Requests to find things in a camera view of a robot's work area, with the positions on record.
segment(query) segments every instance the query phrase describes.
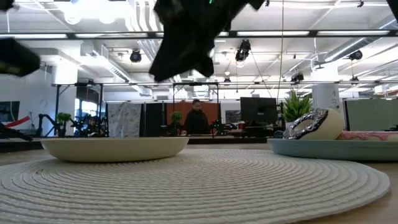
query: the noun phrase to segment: computer monitor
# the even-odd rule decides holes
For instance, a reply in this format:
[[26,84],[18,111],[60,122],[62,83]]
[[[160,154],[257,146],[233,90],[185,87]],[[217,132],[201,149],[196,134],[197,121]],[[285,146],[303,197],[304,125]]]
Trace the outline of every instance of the computer monitor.
[[275,124],[278,118],[275,98],[241,97],[241,119]]

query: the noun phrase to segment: blue plate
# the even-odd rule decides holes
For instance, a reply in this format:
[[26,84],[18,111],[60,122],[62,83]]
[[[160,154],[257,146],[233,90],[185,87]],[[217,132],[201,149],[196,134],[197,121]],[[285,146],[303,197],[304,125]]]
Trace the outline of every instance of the blue plate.
[[398,161],[398,142],[268,139],[276,154],[314,159]]

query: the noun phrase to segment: round placemat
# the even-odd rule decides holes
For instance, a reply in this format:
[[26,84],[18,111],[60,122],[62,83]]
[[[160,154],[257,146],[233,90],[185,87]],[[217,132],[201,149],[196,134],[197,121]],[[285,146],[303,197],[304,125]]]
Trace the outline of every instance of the round placemat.
[[382,197],[386,174],[261,150],[184,150],[156,161],[0,167],[0,223],[290,223]]

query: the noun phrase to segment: plate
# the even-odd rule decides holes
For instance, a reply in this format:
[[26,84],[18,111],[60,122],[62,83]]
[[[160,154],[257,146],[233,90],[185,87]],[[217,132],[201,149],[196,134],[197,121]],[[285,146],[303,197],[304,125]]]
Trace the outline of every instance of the plate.
[[398,142],[268,139],[267,143],[274,153],[283,156],[348,161],[398,161]]
[[132,162],[174,156],[189,138],[41,139],[49,154],[71,162]]

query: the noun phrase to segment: wooden table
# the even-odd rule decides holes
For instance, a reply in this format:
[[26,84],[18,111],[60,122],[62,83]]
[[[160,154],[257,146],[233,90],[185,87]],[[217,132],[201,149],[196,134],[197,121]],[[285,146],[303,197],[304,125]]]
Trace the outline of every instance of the wooden table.
[[[269,149],[267,144],[217,144],[188,145],[187,149]],[[0,166],[18,162],[50,159],[45,150],[34,150],[0,154]],[[367,163],[379,171],[385,172],[391,181],[391,191],[376,202],[346,213],[317,218],[300,223],[319,224],[394,224],[398,223],[398,163]]]

